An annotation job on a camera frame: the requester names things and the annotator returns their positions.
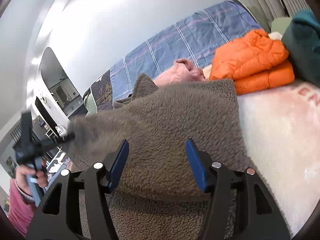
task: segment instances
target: blue fabric with white stripes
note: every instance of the blue fabric with white stripes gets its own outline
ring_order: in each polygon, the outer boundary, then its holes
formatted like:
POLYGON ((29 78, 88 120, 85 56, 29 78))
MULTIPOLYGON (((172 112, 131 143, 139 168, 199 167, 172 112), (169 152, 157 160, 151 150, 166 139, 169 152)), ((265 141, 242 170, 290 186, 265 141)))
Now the blue fabric with white stripes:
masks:
POLYGON ((140 73, 155 78, 178 58, 206 67, 211 64, 217 47, 252 29, 261 29, 261 26, 241 5, 232 1, 216 4, 174 23, 110 68, 113 100, 128 97, 140 73))

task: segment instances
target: person's arm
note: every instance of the person's arm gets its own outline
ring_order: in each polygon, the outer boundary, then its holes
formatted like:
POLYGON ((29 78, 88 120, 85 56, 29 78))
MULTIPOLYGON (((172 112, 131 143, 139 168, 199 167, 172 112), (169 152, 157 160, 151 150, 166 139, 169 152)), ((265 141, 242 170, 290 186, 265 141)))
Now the person's arm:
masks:
POLYGON ((28 187, 26 175, 37 175, 40 187, 48 185, 48 176, 43 171, 36 171, 27 166, 16 168, 16 178, 10 181, 10 208, 8 218, 14 227, 25 237, 36 206, 28 187))

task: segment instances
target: folded orange jacket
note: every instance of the folded orange jacket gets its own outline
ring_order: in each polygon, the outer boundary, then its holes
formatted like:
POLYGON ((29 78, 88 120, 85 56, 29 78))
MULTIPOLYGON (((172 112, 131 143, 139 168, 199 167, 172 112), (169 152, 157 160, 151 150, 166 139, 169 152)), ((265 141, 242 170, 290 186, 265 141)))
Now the folded orange jacket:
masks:
POLYGON ((216 49, 209 79, 242 79, 279 65, 288 55, 281 41, 271 40, 264 30, 252 30, 216 49))
POLYGON ((293 68, 289 60, 280 63, 271 70, 265 70, 252 76, 235 81, 237 95, 276 88, 294 81, 293 68))

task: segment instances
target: garment sleeve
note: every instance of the garment sleeve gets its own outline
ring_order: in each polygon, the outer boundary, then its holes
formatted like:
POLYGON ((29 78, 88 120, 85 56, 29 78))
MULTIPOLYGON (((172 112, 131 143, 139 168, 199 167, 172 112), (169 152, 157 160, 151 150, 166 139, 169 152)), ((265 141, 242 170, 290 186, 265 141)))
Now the garment sleeve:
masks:
POLYGON ((10 181, 9 202, 9 221, 25 237, 36 206, 22 196, 15 179, 10 181))

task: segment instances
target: pink cloth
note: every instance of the pink cloth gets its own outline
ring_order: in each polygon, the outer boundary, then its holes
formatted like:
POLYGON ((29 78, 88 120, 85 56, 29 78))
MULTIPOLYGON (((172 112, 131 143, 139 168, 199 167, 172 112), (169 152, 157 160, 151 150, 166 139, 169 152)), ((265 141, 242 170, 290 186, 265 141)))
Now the pink cloth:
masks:
POLYGON ((201 68, 195 67, 192 61, 188 59, 177 59, 173 66, 162 72, 154 79, 158 87, 163 87, 171 83, 205 81, 201 68))
POLYGON ((15 184, 15 179, 11 179, 10 181, 9 201, 9 221, 25 237, 36 210, 36 205, 34 203, 28 203, 27 200, 24 199, 15 184))

